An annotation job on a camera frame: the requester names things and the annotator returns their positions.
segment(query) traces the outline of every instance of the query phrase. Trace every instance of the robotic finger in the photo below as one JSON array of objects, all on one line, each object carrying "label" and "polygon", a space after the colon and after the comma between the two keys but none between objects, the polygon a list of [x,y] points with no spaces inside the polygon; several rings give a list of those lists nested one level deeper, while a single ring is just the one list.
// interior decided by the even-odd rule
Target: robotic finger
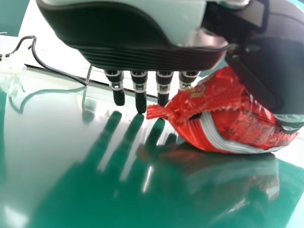
[{"label": "robotic finger", "polygon": [[[288,0],[36,1],[56,35],[94,67],[158,72],[161,105],[170,89],[161,82],[170,74],[163,72],[180,72],[183,90],[226,56],[286,133],[304,126],[304,12]],[[107,77],[122,97],[121,80]],[[135,78],[136,106],[143,113],[146,81]]]},{"label": "robotic finger", "polygon": [[105,76],[110,81],[110,87],[113,91],[114,102],[117,106],[123,106],[125,103],[124,97],[124,72],[105,70]]}]

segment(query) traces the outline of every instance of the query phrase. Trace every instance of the red plastic bag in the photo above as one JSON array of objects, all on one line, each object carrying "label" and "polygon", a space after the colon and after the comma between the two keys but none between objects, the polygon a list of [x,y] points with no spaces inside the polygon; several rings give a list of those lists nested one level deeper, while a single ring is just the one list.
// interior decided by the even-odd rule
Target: red plastic bag
[{"label": "red plastic bag", "polygon": [[147,119],[152,118],[167,119],[182,138],[210,152],[274,152],[297,136],[283,132],[230,67],[218,70],[205,83],[179,92],[166,107],[149,106]]}]

